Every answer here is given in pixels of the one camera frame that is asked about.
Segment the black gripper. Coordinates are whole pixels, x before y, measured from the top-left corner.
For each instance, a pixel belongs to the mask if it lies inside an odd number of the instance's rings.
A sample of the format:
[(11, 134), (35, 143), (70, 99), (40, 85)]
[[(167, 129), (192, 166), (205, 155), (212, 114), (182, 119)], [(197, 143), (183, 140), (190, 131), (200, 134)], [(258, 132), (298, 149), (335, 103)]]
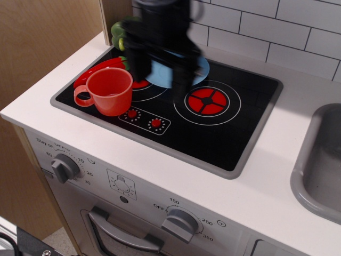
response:
[(141, 21), (124, 21), (124, 46), (135, 81), (151, 73), (151, 61), (172, 68), (173, 99), (183, 99), (199, 69), (199, 48), (188, 37), (190, 1), (136, 1)]

